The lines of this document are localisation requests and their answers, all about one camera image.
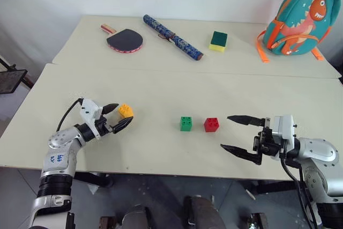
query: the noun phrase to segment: toy block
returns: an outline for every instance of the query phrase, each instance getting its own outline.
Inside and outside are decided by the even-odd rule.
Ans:
[[[217,118],[207,118],[204,123],[206,132],[215,132],[219,128],[219,122]]]
[[[181,116],[180,131],[190,131],[192,129],[192,118],[188,116]]]
[[[213,32],[211,44],[208,47],[211,50],[224,52],[226,46],[227,34],[223,32]]]
[[[119,108],[119,113],[122,118],[132,117],[133,111],[132,108],[127,104],[122,104]]]

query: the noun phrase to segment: black rubber paddle face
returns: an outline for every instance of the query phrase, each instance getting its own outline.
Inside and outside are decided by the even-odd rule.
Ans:
[[[132,53],[141,48],[143,38],[131,29],[125,29],[107,38],[107,44],[120,53]]]

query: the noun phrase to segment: cable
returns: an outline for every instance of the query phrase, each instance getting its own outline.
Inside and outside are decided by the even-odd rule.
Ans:
[[[299,201],[300,201],[300,206],[301,206],[302,212],[304,213],[304,216],[305,216],[305,219],[306,219],[307,224],[309,225],[310,229],[312,229],[312,225],[311,225],[310,219],[309,219],[308,216],[307,216],[306,209],[305,209],[305,205],[304,205],[304,202],[303,202],[302,197],[301,197],[301,188],[300,188],[299,181],[298,181],[297,178],[295,178],[294,175],[292,175],[291,172],[288,170],[284,158],[281,159],[281,165],[282,165],[283,169],[285,170],[286,174],[288,174],[288,176],[289,176],[289,177],[294,181],[294,183],[295,183],[295,188],[296,188],[296,192],[297,192],[297,194],[298,194],[298,198],[299,198]]]
[[[302,186],[302,190],[305,193],[305,197],[309,206],[309,210],[312,216],[312,221],[315,225],[317,225],[317,220],[316,220],[316,216],[315,213],[313,211],[312,205],[311,205],[311,200],[310,200],[310,196],[308,195],[306,188],[305,188],[305,183],[304,183],[304,177],[303,177],[303,173],[302,173],[302,167],[300,166],[299,168],[299,176],[300,176],[300,186]]]
[[[69,112],[73,109],[73,107],[77,104],[77,103],[80,103],[82,105],[82,101],[83,101],[83,98],[79,98],[78,100],[76,100],[71,106],[70,108],[65,112],[65,114],[62,116],[58,126],[57,126],[57,130],[56,131],[59,131],[60,128],[61,128],[61,125],[64,121],[64,119],[66,118],[66,116],[69,114]]]

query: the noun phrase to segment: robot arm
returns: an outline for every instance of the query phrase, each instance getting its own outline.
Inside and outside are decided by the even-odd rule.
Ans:
[[[302,168],[305,184],[318,207],[318,213],[326,228],[343,228],[343,168],[339,163],[337,149],[324,139],[296,138],[293,117],[276,116],[273,128],[270,118],[229,116],[228,119],[248,125],[262,126],[255,136],[253,150],[222,145],[233,155],[262,163],[262,155],[281,159],[286,165]]]
[[[109,132],[116,134],[133,119],[124,118],[112,127],[103,115],[112,112],[118,104],[101,107],[90,99],[81,99],[80,102],[80,113],[85,123],[57,131],[48,140],[49,150],[44,159],[37,198],[33,203],[30,228],[75,228],[74,214],[69,211],[78,151],[94,138],[100,139]]]

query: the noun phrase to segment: teal backpack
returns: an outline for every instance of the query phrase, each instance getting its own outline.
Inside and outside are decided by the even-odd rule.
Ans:
[[[263,31],[263,44],[277,55],[301,55],[312,51],[323,59],[316,45],[330,32],[341,0],[284,0],[275,19]],[[263,62],[269,62],[257,40]]]

